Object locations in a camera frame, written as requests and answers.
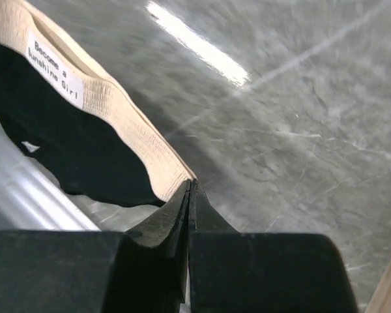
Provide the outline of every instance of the clothing tag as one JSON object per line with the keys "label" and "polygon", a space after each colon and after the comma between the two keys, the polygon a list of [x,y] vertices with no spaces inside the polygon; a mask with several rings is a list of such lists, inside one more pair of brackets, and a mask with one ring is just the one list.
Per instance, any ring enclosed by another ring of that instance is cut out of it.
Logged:
{"label": "clothing tag", "polygon": [[26,59],[65,100],[83,108],[83,81],[32,32],[29,32]]}
{"label": "clothing tag", "polygon": [[26,149],[30,152],[30,153],[34,153],[36,150],[38,150],[40,147],[38,147],[37,145],[33,145],[32,143],[30,142],[22,142],[23,145],[26,147]]}

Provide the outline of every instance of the gray marble surface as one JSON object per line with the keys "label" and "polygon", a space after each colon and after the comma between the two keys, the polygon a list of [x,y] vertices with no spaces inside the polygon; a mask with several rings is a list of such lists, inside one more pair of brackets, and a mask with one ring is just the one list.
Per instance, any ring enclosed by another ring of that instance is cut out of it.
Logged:
{"label": "gray marble surface", "polygon": [[[391,0],[31,2],[125,86],[236,229],[330,236],[365,309],[391,257]],[[83,204],[112,229],[153,210]]]}

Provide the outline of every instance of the black garment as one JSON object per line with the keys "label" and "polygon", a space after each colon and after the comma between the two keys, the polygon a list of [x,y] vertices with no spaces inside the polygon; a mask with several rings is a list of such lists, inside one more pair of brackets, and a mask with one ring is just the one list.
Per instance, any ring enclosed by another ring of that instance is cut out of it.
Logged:
{"label": "black garment", "polygon": [[[142,161],[110,125],[69,104],[22,55],[2,45],[0,122],[65,192],[124,207],[163,204]],[[22,142],[40,149],[30,153]]]}

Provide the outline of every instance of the black fabric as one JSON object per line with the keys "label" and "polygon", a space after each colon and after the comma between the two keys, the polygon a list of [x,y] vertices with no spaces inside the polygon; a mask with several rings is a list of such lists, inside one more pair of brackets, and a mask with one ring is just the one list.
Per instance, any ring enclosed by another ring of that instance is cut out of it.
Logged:
{"label": "black fabric", "polygon": [[[69,194],[124,207],[163,204],[140,159],[103,120],[62,98],[15,51],[0,45],[0,122],[9,138]],[[22,142],[40,147],[30,153]]]}

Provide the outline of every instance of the marble floor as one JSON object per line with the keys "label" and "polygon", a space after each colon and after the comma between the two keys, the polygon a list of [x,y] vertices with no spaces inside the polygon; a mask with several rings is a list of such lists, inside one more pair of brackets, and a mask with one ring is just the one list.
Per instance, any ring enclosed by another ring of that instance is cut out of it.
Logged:
{"label": "marble floor", "polygon": [[[391,0],[31,2],[236,229],[330,236],[365,309],[391,257]],[[153,211],[75,201],[115,230]]]}

